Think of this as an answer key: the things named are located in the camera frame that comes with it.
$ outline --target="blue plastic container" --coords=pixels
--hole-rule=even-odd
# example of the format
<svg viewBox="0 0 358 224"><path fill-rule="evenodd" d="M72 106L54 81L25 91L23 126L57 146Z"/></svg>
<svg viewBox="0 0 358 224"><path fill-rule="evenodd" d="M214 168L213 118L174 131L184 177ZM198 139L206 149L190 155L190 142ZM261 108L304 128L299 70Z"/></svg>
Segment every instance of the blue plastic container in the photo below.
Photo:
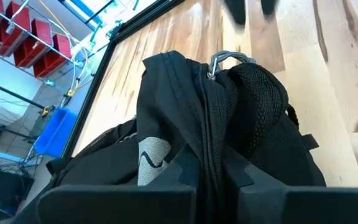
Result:
<svg viewBox="0 0 358 224"><path fill-rule="evenodd" d="M42 134L36 140L34 149L41 155L59 158L74 127L77 115L66 108L57 108Z"/></svg>

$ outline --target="wooden floor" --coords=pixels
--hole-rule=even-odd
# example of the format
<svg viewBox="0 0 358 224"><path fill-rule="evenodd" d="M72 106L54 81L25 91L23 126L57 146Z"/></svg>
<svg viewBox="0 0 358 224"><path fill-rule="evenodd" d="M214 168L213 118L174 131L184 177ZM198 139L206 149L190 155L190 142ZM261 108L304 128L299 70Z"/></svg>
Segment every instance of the wooden floor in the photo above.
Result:
<svg viewBox="0 0 358 224"><path fill-rule="evenodd" d="M329 186L358 187L358 0L282 0L264 21L247 1L245 30L218 0L186 0L115 49L74 154L108 128L131 119L142 59L177 50L209 62L218 50L244 52L285 85L303 134ZM227 60L224 68L237 62Z"/></svg>

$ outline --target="pipe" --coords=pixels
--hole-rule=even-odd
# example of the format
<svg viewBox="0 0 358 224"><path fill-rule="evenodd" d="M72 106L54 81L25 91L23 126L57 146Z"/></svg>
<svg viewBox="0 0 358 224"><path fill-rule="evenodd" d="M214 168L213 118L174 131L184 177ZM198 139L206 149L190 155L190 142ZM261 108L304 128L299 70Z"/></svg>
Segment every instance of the pipe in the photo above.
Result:
<svg viewBox="0 0 358 224"><path fill-rule="evenodd" d="M45 43L43 40L39 39L37 36L35 36L34 34L32 34L31 32L27 31L25 28L19 26L18 24L16 24L14 21L11 21L10 18L6 17L4 14L0 13L0 16L4 19L6 19L7 21L13 23L15 26L17 26L18 28L20 28L21 30L23 30L24 32L28 33L31 37L33 37L35 40L38 40L39 42L41 42L42 44L46 45L47 47L50 48L50 50L58 53L59 55L61 55L63 58L69 60L71 63L74 63L70 58L68 58L66 55L63 55L62 53L60 53L58 50L54 49L52 46L48 45L47 43Z"/></svg>

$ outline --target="grey fabric patch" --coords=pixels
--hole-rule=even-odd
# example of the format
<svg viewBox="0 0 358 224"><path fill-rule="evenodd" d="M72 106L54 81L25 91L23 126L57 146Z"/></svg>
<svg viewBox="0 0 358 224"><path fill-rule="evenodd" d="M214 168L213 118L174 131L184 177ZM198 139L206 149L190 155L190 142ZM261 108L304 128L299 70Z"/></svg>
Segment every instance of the grey fabric patch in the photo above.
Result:
<svg viewBox="0 0 358 224"><path fill-rule="evenodd" d="M147 137L139 143L139 177L137 185L145 186L162 173L168 166L164 161L171 151L166 140Z"/></svg>

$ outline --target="backpack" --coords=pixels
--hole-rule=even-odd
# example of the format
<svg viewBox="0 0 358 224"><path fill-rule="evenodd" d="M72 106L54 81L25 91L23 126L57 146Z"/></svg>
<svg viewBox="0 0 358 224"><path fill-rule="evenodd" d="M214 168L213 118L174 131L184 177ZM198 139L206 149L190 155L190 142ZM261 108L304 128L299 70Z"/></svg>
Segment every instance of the backpack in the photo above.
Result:
<svg viewBox="0 0 358 224"><path fill-rule="evenodd" d="M228 57L241 63L221 70ZM49 163L53 179L13 223L358 220L358 189L325 187L317 142L253 59L222 51L208 65L171 51L144 65L136 117Z"/></svg>

